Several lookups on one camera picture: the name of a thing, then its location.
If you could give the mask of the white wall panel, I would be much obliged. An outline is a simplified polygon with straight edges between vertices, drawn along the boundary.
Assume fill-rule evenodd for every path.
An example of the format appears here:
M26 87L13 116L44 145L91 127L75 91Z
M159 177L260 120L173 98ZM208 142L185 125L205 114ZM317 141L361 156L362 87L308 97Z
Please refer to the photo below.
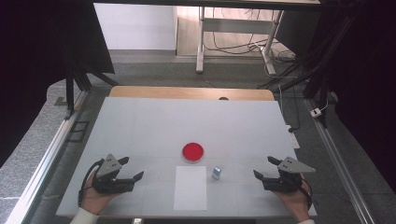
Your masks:
M177 49L176 7L95 3L94 8L108 49Z

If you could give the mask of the round red ink pad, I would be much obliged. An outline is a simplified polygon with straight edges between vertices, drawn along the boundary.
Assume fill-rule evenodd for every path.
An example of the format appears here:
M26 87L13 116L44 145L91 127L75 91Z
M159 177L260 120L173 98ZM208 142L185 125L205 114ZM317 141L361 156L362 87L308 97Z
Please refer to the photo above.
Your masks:
M182 148L183 159L188 162L198 162L204 156L204 148L198 143L188 143Z

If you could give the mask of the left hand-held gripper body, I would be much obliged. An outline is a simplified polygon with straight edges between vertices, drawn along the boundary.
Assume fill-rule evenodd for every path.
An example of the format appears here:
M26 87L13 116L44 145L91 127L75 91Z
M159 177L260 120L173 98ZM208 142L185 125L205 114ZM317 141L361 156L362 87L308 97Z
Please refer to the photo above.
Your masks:
M102 194L131 192L134 189L133 178L117 179L122 166L112 154L108 154L95 173L92 186Z

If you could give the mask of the wooden table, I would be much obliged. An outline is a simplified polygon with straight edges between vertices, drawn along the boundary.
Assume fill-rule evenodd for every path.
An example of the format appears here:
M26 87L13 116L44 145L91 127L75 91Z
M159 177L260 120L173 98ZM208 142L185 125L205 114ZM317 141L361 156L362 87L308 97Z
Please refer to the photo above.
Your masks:
M149 86L116 86L110 97L137 97L160 99L204 99L218 100L227 98L238 101L274 101L275 97L268 90L187 88L187 87L149 87Z

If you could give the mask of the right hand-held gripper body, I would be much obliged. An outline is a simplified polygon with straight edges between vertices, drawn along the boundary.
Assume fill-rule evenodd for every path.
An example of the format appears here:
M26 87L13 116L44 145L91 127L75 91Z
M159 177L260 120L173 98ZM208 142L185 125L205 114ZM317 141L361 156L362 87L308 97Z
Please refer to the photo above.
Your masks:
M277 191L282 193L292 193L298 190L302 182L302 174L314 173L315 168L308 166L294 158L287 157L276 166L279 177L265 177L262 181L265 190Z

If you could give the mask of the large white board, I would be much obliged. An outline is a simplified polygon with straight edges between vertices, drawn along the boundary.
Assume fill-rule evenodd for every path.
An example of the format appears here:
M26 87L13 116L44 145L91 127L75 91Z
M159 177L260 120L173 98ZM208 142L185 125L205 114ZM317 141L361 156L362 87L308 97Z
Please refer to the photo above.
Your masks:
M204 148L198 162L183 159L182 148L191 142ZM133 191L106 207L106 217L266 218L289 213L253 174L276 177L267 157L295 155L276 101L106 98L58 215L77 212L84 175L107 154L129 157L120 177L144 176ZM206 167L205 211L174 209L178 166ZM221 169L219 180L212 177L215 166Z

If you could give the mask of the black tripod stand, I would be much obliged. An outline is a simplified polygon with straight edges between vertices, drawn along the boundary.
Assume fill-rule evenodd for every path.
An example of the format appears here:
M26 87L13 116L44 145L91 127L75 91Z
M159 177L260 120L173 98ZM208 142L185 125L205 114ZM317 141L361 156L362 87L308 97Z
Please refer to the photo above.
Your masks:
M292 81L284 85L280 85L276 89L276 93L281 93L282 91L295 87L297 84L300 84L303 81L308 81L308 84L303 90L303 97L305 99L313 99L314 96L319 93L318 108L321 114L317 117L317 120L324 128L328 127L326 122L326 108L328 104L328 75L329 63L334 52L335 48L328 47L326 52L320 57L315 67L307 70L299 77L294 78Z
M66 116L65 119L71 119L75 113L75 100L74 100L74 84L77 83L81 91L89 91L92 87L88 79L88 74L103 80L111 87L118 86L119 83L110 77L107 77L103 72L93 68L87 64L77 63L72 58L66 59Z

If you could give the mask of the person's right hand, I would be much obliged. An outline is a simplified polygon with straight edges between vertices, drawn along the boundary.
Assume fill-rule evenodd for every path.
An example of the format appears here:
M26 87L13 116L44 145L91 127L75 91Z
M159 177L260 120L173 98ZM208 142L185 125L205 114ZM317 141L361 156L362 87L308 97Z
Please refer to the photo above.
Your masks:
M274 194L281 200L286 209L291 213L297 224L299 222L312 219L308 213L308 200L299 190L292 193L274 191Z

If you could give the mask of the aluminium rail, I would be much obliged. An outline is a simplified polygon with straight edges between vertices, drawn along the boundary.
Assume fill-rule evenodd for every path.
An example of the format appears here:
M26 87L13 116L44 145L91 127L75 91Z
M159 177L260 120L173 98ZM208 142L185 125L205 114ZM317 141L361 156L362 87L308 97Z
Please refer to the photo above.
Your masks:
M33 173L5 224L22 224L22 222L26 219L41 185L44 183L45 178L50 172L50 168L55 162L55 159L57 158L68 133L77 119L78 112L87 97L87 93L87 91L82 91L78 95L74 105L75 112L70 116L69 119L64 119L62 121L57 133L52 138L42 160L35 169L35 172Z
M376 224L374 216L372 215L367 202L364 200L360 189L353 180L347 168L347 164L344 162L329 130L317 119L313 119L313 121L329 157L332 160L332 164L340 177L348 200L352 204L361 224Z

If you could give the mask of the white metal desk frame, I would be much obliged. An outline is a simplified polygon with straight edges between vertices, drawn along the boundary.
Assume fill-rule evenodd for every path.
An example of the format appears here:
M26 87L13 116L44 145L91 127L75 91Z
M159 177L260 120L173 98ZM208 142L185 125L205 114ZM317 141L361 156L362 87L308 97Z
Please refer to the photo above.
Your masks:
M283 14L283 10L274 11L274 19L272 21L259 20L237 20L237 19L220 19L207 18L205 16L205 8L199 7L199 43L196 60L196 73L202 74L204 71L204 34L212 33L232 33L232 34L252 34L252 35L268 35L264 47L259 47L259 51L264 60L265 68L269 76L274 76L276 70L271 61L271 48L274 42L276 31Z

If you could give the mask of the black curtain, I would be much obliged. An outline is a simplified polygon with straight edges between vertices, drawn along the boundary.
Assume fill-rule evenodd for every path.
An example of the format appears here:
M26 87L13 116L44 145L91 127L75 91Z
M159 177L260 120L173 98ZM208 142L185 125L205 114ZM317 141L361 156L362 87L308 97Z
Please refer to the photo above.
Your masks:
M328 47L334 112L396 193L396 0L320 0L288 9L281 37L312 69Z
M0 166L72 71L114 72L93 0L0 0Z

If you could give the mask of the white paper sheet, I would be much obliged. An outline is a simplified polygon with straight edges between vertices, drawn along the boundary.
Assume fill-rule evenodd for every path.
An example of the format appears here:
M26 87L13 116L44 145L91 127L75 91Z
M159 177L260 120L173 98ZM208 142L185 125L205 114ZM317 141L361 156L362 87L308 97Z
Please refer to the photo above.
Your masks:
M174 209L179 211L205 211L206 167L178 166L174 195Z

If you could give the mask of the person's left hand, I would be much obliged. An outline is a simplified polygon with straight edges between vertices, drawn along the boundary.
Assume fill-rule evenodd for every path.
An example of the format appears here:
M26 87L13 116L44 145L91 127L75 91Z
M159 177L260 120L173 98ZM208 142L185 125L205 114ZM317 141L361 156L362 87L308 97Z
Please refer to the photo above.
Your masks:
M94 178L94 173L91 173L88 180L85 183L85 187L83 188L80 207L91 214L99 216L107 207L107 205L114 198L118 197L118 194L99 193L92 186L93 178Z

